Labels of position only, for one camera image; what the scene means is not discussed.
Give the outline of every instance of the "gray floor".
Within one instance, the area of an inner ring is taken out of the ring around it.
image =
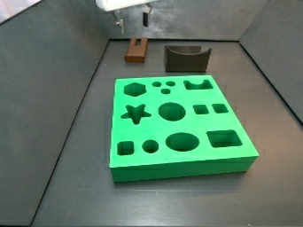
[[[116,78],[161,76],[163,46],[213,48],[213,76],[260,157],[245,173],[115,184],[109,126]],[[69,134],[35,226],[301,225],[303,129],[237,43],[149,44],[125,64],[128,42],[109,42]]]

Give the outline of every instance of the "shape sorter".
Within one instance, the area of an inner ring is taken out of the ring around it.
[[[116,80],[115,182],[247,171],[257,155],[211,75]]]

